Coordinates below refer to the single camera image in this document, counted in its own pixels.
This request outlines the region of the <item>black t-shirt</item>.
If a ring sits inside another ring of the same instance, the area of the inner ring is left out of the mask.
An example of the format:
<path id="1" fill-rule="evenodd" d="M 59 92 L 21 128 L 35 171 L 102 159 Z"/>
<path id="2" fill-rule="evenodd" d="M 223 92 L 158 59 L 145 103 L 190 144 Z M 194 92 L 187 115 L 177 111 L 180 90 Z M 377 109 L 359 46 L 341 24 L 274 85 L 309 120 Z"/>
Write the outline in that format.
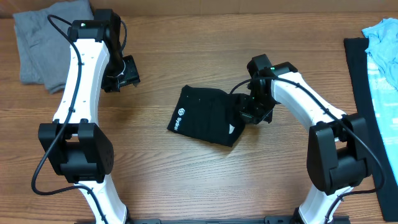
<path id="1" fill-rule="evenodd" d="M 167 129 L 191 138 L 233 147 L 246 123 L 239 107 L 245 94 L 228 94 L 215 88 L 181 89 Z"/>

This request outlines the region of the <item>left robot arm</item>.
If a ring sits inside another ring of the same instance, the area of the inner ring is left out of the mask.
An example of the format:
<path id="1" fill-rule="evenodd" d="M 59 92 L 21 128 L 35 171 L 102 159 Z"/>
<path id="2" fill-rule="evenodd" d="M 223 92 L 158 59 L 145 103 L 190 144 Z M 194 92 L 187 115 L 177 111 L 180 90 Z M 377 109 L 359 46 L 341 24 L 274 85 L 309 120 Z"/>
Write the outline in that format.
<path id="1" fill-rule="evenodd" d="M 32 180 L 32 190 L 42 195 L 36 181 L 45 161 L 70 186 L 50 195 L 78 189 L 95 216 L 95 223 L 131 223 L 111 177 L 114 149 L 98 125 L 101 91 L 119 92 L 140 82 L 136 63 L 125 56 L 120 33 L 127 28 L 111 9 L 97 9 L 92 20 L 75 20 L 62 35 L 70 43 L 70 67 L 63 97 L 51 123 L 39 126 L 45 151 Z"/>

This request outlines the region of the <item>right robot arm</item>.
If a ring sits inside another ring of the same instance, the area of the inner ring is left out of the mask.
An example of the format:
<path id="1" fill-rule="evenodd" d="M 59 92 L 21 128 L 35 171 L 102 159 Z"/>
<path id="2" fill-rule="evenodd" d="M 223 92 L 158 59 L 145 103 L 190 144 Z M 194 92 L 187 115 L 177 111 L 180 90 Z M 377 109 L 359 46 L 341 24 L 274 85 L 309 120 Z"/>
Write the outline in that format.
<path id="1" fill-rule="evenodd" d="M 253 57 L 247 70 L 251 93 L 239 107 L 242 119 L 248 124 L 270 123 L 274 106 L 282 104 L 308 132 L 308 195 L 293 215 L 266 217 L 265 223 L 349 223 L 334 212 L 372 173 L 365 119 L 329 104 L 289 62 L 273 65 L 263 54 Z"/>

